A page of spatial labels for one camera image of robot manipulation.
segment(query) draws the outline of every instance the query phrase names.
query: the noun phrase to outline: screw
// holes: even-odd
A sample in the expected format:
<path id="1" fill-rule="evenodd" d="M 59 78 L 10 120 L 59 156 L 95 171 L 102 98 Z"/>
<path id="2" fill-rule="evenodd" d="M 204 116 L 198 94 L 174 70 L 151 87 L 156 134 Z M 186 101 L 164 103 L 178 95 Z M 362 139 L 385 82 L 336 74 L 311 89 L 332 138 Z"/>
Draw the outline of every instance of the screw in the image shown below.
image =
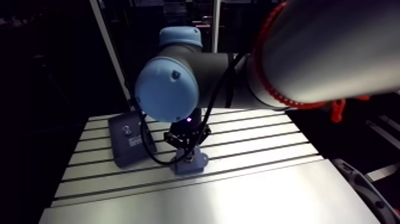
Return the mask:
<path id="1" fill-rule="evenodd" d="M 178 79 L 179 76 L 180 76 L 180 73 L 179 73 L 179 72 L 177 72 L 177 71 L 173 71 L 173 72 L 172 72 L 172 78 L 173 78 L 173 79 Z"/>
<path id="2" fill-rule="evenodd" d="M 122 127 L 122 130 L 125 130 L 125 131 L 127 131 L 127 130 L 129 130 L 129 129 L 130 129 L 130 128 L 129 128 L 128 125 L 125 125 L 125 126 Z"/>

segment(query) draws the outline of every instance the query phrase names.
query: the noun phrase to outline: aluminum table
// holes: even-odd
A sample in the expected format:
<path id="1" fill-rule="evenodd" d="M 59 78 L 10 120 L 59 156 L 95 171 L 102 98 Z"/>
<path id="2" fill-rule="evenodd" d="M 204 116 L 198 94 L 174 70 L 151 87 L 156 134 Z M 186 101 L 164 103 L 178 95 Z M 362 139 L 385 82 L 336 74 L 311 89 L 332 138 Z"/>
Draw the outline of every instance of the aluminum table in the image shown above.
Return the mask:
<path id="1" fill-rule="evenodd" d="M 119 169 L 107 119 L 89 119 L 40 223 L 378 223 L 284 112 L 213 109 L 203 173 L 176 176 L 151 159 Z M 147 119 L 157 157 L 169 125 Z"/>

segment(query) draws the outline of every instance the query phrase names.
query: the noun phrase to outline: red clip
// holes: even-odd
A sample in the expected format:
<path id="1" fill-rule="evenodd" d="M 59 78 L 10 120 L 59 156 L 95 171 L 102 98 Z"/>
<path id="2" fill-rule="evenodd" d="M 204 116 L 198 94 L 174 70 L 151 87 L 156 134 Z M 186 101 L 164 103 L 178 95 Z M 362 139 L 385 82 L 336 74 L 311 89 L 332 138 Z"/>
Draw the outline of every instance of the red clip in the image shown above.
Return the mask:
<path id="1" fill-rule="evenodd" d="M 338 99 L 332 101 L 332 115 L 330 116 L 330 120 L 335 123 L 339 123 L 342 121 L 343 110 L 346 106 L 345 99 Z"/>
<path id="2" fill-rule="evenodd" d="M 362 100 L 362 101 L 368 101 L 370 100 L 370 96 L 365 95 L 365 96 L 359 96 L 357 97 L 358 100 Z"/>

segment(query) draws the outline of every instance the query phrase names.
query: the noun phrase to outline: blue cap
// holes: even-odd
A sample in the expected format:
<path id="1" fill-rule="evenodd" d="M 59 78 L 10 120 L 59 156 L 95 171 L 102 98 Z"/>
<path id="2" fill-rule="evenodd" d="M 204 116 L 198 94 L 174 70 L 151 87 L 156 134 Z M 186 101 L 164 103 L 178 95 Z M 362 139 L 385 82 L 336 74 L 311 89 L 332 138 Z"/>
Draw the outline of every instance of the blue cap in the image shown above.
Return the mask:
<path id="1" fill-rule="evenodd" d="M 200 30 L 192 26 L 170 26 L 160 31 L 160 46 L 185 43 L 203 47 Z"/>
<path id="2" fill-rule="evenodd" d="M 135 97 L 142 110 L 161 122 L 187 118 L 199 101 L 199 88 L 192 72 L 169 57 L 147 63 L 135 85 Z"/>

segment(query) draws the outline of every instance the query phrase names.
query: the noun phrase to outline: red cable carrier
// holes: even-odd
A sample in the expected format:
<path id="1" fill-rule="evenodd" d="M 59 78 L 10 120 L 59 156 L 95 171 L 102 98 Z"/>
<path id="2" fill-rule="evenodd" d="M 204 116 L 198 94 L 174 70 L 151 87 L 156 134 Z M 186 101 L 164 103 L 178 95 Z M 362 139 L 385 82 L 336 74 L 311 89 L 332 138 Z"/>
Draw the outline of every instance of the red cable carrier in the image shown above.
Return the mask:
<path id="1" fill-rule="evenodd" d="M 284 9 L 286 6 L 286 2 L 283 2 L 279 4 L 277 7 L 274 8 L 274 10 L 270 13 L 266 21 L 264 22 L 260 34 L 258 35 L 257 41 L 255 43 L 255 48 L 254 48 L 254 64 L 255 64 L 255 73 L 264 86 L 264 89 L 268 91 L 268 93 L 276 100 L 281 102 L 282 104 L 288 105 L 290 107 L 295 107 L 298 109 L 312 109 L 312 108 L 317 108 L 323 106 L 326 102 L 316 102 L 312 104 L 305 104 L 302 102 L 296 102 L 291 99 L 288 99 L 281 95 L 276 89 L 270 84 L 270 82 L 267 80 L 264 74 L 263 70 L 263 43 L 269 34 L 270 28 L 273 24 L 273 21 L 275 21 L 276 17 L 280 14 L 280 12 Z"/>

